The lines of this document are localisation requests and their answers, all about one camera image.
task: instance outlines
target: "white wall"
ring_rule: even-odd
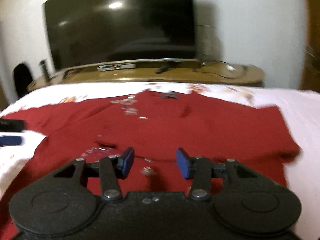
[[[46,0],[0,0],[8,67],[26,61],[35,77],[47,58],[53,71],[42,4]],[[268,87],[297,88],[306,40],[305,0],[196,0],[198,23],[213,25],[213,58],[253,64]]]

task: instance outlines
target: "red sweater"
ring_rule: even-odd
[[[120,181],[123,193],[187,192],[192,182],[184,180],[173,163],[179,147],[190,156],[201,155],[215,162],[237,159],[285,185],[282,162],[284,158],[291,160],[300,149],[276,106],[255,109],[196,93],[178,94],[179,99],[163,99],[162,95],[148,90],[138,94],[137,102],[130,106],[137,109],[137,115],[126,115],[122,104],[110,103],[127,96],[49,105],[7,115],[5,118],[25,120],[27,129],[47,137],[0,201],[3,238],[16,233],[7,206],[18,190],[75,158],[92,162],[127,147],[135,149],[136,159],[129,177]],[[116,149],[82,156],[99,144],[112,144]],[[141,170],[146,166],[156,174],[143,175]],[[219,179],[212,180],[212,193],[221,187]],[[88,188],[99,195],[99,180],[89,179]]]

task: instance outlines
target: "bed sheet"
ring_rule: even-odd
[[[136,94],[150,89],[158,92],[191,90],[208,97],[219,98],[252,107],[277,105],[280,107],[288,129],[301,147],[301,154],[293,163],[285,165],[289,188],[300,198],[302,213],[295,232],[302,239],[320,237],[320,94],[312,91],[265,89],[228,85],[203,85],[185,83],[124,82],[62,84],[42,88],[19,99],[1,112],[1,116],[15,111],[41,107],[48,104],[80,102],[92,98],[106,98]],[[3,147],[0,155],[0,198],[34,150],[45,137],[25,131],[24,144]]]

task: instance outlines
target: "black chair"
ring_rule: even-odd
[[[14,68],[13,79],[18,98],[27,95],[29,93],[27,87],[33,81],[33,76],[26,63],[20,63]]]

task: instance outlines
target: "flat screen tv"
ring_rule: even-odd
[[[56,70],[195,60],[193,0],[48,0],[44,8]]]

